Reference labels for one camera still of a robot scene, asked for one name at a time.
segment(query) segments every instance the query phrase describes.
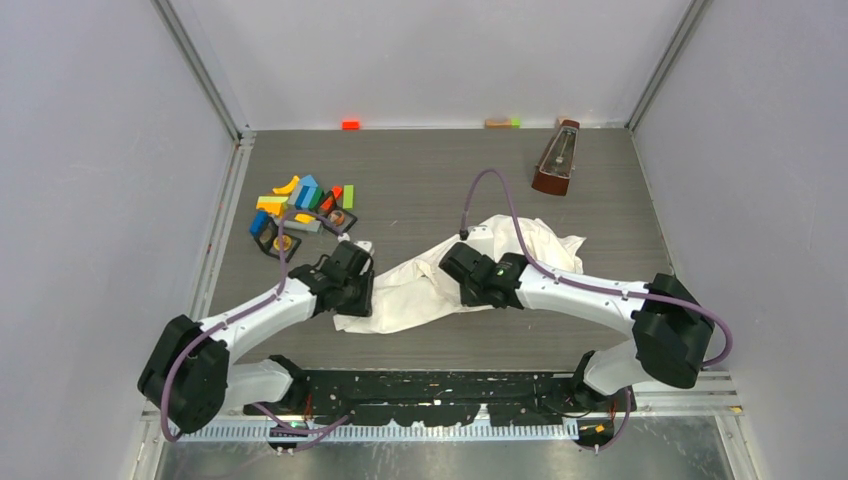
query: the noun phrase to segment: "white cloth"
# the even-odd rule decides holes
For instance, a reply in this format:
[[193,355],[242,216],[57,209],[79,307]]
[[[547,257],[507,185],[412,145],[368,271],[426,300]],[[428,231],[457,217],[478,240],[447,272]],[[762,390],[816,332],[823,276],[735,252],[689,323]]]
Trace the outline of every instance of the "white cloth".
[[[488,226],[494,235],[495,261],[507,252],[521,253],[511,217],[495,215],[482,225]],[[519,218],[519,225],[533,258],[569,272],[583,273],[583,261],[576,253],[585,238],[557,238],[550,227],[538,218]],[[336,315],[333,317],[336,330],[351,333],[394,333],[424,325],[451,313],[492,308],[463,307],[459,300],[459,284],[439,268],[444,254],[458,241],[459,235],[454,235],[378,276],[374,279],[374,292],[371,297],[372,315]]]

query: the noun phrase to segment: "floor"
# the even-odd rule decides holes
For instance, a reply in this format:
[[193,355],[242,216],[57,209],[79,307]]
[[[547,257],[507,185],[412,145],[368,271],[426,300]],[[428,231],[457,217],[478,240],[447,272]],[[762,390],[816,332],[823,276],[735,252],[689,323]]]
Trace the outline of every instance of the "floor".
[[[509,179],[519,215],[541,218],[560,236],[587,241],[586,274],[650,280],[670,271],[648,189],[623,129],[584,129],[566,197],[530,188],[533,167],[553,129],[261,132],[250,156],[211,313],[228,310],[278,281],[275,260],[247,229],[256,197],[311,173],[323,186],[353,184],[359,222],[354,239],[374,242],[381,273],[458,230],[468,186],[482,169]],[[470,223],[507,213],[495,178],[477,189]],[[330,253],[335,237],[303,234],[294,265]],[[447,317],[391,335],[337,332],[320,315],[259,345],[242,361],[283,354],[306,368],[569,370],[591,349],[623,337],[562,314],[500,310]]]

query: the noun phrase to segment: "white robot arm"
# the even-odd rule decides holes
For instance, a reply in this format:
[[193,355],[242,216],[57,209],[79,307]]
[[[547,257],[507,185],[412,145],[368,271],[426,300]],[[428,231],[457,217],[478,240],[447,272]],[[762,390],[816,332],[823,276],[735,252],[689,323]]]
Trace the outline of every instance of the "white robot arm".
[[[523,255],[507,253],[495,262],[493,251],[491,233],[475,227],[441,260],[440,268],[459,284],[463,304],[550,310],[599,323],[629,337],[609,350],[583,356],[569,383],[569,398],[575,405],[587,410],[602,408],[621,389],[651,379],[678,388],[695,384],[712,322],[680,307],[628,296],[628,292],[650,292],[694,302],[673,277],[657,275],[650,284],[618,282],[548,267],[556,277],[624,292],[613,297],[557,282]],[[139,379],[139,390],[160,406],[165,379],[177,355],[203,332],[239,315],[238,322],[212,333],[179,367],[170,386],[169,418],[181,431],[192,433],[221,410],[254,402],[298,404],[308,385],[300,369],[284,357],[234,364],[268,337],[321,312],[370,316],[372,253],[369,242],[343,241],[332,256],[293,269],[280,294],[275,287],[200,322],[185,316],[175,318],[156,345]]]
[[[220,411],[254,402],[280,402],[293,391],[300,369],[284,357],[235,365],[253,347],[296,323],[333,310],[344,315],[371,315],[374,282],[371,242],[344,240],[331,256],[315,265],[292,269],[284,290],[277,286],[244,304],[194,322],[185,315],[165,326],[138,381],[138,389],[161,408],[170,389],[168,417],[183,433],[193,433]],[[228,319],[237,322],[218,328]],[[188,355],[171,385],[169,370],[190,342],[214,330]],[[301,399],[293,398],[292,403]]]
[[[675,305],[637,298],[639,293],[652,293],[697,303],[675,277],[657,274],[651,283],[622,282],[540,263],[554,274],[551,278],[521,254],[507,253],[495,262],[482,253],[493,251],[491,238],[485,227],[471,228],[466,240],[451,247],[439,264],[459,284],[463,305],[550,310],[599,323],[629,337],[609,350],[583,356],[571,382],[576,403],[593,409],[622,388],[648,380],[677,388],[695,385],[713,322]],[[576,288],[555,278],[622,295]]]

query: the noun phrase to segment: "white wall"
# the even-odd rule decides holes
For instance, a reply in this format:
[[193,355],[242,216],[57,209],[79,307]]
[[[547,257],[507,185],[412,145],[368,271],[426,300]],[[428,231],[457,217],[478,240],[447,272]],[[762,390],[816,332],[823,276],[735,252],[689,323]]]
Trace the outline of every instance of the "white wall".
[[177,3],[231,109],[267,130],[623,125],[689,1]]
[[0,15],[0,476],[118,478],[232,145],[149,0]]
[[714,2],[636,140],[769,478],[848,471],[848,4]]

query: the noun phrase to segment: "small red object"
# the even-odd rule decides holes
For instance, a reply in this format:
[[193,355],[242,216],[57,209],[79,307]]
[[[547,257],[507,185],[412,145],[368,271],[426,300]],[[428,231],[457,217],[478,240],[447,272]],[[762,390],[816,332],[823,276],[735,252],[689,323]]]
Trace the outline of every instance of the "small red object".
[[321,210],[325,212],[329,212],[333,208],[333,199],[338,202],[339,199],[342,198],[342,187],[336,185],[331,189],[331,191],[333,192],[333,196],[328,198],[324,204],[321,205]]
[[359,120],[342,120],[342,130],[359,130]]

